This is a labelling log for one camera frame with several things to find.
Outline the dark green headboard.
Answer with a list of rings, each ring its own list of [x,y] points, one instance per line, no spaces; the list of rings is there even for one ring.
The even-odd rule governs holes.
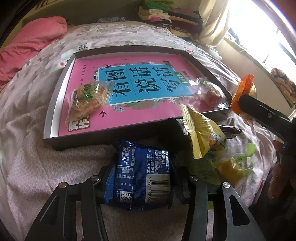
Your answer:
[[[23,19],[22,24],[50,16],[61,16],[73,25],[96,23],[98,19],[124,17],[138,20],[142,1],[55,1]]]

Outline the lilac patterned duvet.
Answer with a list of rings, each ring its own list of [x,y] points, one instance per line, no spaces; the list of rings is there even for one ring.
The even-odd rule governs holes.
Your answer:
[[[37,214],[56,186],[63,181],[76,184],[98,173],[108,164],[115,149],[99,145],[92,135],[91,141],[81,134],[53,141],[58,150],[43,141],[48,106],[64,67],[57,67],[63,54],[72,55],[79,45],[88,49],[147,45],[189,51],[225,87],[234,93],[238,75],[201,48],[182,40],[168,30],[138,24],[93,24],[74,27],[60,40],[54,41],[29,63],[22,65],[1,92],[1,221],[15,240],[25,237]],[[242,200],[250,206],[259,195],[271,166],[275,163],[273,135],[259,124],[245,125],[231,113],[221,123],[234,124],[243,133],[229,146],[253,142],[258,151],[254,156],[254,174],[238,189]],[[103,207],[109,240],[181,240],[187,208],[176,204],[171,210],[132,213]]]

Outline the pile of folded clothes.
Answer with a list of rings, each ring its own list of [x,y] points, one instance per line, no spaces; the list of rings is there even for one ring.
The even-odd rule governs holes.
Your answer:
[[[138,8],[139,18],[151,25],[168,29],[183,39],[196,40],[203,20],[196,9],[176,7],[174,1],[143,1]]]

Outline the dark shallow cardboard tray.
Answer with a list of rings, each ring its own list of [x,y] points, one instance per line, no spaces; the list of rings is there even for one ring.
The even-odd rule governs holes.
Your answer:
[[[55,150],[110,144],[117,138],[138,141],[153,137],[169,118],[181,118],[180,102],[193,97],[190,86],[204,77],[218,86],[224,102],[202,103],[198,111],[212,120],[224,119],[232,99],[223,84],[190,53],[156,46],[115,46],[72,54],[54,89],[43,141]],[[104,81],[111,88],[106,105],[66,123],[71,93],[79,86]]]

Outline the brown Snickers bar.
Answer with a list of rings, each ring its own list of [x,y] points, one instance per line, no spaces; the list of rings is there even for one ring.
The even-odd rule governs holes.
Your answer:
[[[218,127],[222,130],[227,139],[235,138],[242,133],[240,128],[234,126],[218,125]]]

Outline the clear red pastry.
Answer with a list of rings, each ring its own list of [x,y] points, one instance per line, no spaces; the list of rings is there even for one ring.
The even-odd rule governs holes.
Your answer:
[[[206,77],[198,77],[189,80],[189,88],[194,97],[205,102],[215,109],[228,108],[230,105],[222,89],[210,82]]]

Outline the cream curtain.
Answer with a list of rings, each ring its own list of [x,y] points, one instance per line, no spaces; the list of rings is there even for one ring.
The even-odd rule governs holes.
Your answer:
[[[198,36],[200,45],[217,47],[230,28],[231,1],[201,1],[199,14],[203,20]]]

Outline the blue biscuit packet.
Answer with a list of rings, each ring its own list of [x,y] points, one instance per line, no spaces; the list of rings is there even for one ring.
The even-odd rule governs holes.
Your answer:
[[[125,140],[113,144],[114,193],[109,205],[131,211],[168,206],[172,200],[170,159],[167,150]]]

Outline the yellow Alpenliebe candy bag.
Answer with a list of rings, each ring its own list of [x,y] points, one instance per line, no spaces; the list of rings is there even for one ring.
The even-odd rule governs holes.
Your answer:
[[[211,149],[225,149],[226,135],[221,128],[203,114],[180,104],[185,130],[190,134],[193,158],[203,158]]]

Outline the pink quilt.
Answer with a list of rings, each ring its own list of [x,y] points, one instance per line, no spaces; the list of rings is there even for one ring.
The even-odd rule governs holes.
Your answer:
[[[65,18],[52,16],[27,23],[1,50],[1,89],[42,49],[67,33]]]

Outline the green bag yellow cake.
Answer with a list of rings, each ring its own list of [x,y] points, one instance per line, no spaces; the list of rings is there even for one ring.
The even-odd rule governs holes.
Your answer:
[[[253,143],[226,147],[221,151],[207,153],[201,159],[189,159],[187,165],[192,175],[210,184],[230,183],[239,188],[253,173],[251,157],[256,152]]]

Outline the orange egg roll pack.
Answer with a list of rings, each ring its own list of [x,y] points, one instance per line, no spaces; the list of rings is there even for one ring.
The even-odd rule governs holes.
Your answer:
[[[247,114],[244,109],[250,105],[251,98],[257,99],[256,87],[253,83],[254,76],[251,74],[243,77],[237,85],[234,96],[231,101],[231,110],[243,119],[243,122],[252,126],[255,123],[255,119]]]

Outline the dark patterned pillow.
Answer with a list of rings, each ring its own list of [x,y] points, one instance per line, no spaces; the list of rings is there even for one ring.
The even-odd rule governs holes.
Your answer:
[[[123,16],[116,16],[111,18],[99,18],[96,22],[97,23],[121,23],[125,21],[125,17]]]

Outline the clear bag crispy rice cake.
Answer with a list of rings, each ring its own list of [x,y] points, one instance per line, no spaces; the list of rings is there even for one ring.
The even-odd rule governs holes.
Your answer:
[[[113,81],[99,80],[79,85],[68,99],[68,113],[65,124],[78,121],[108,105],[112,96]]]

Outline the pink and blue book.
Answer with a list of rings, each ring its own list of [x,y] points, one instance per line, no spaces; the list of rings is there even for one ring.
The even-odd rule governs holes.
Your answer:
[[[60,115],[58,136],[180,117],[179,103],[187,100],[189,80],[203,74],[181,55],[139,55],[74,59]],[[67,126],[68,99],[79,85],[113,81],[110,103]]]

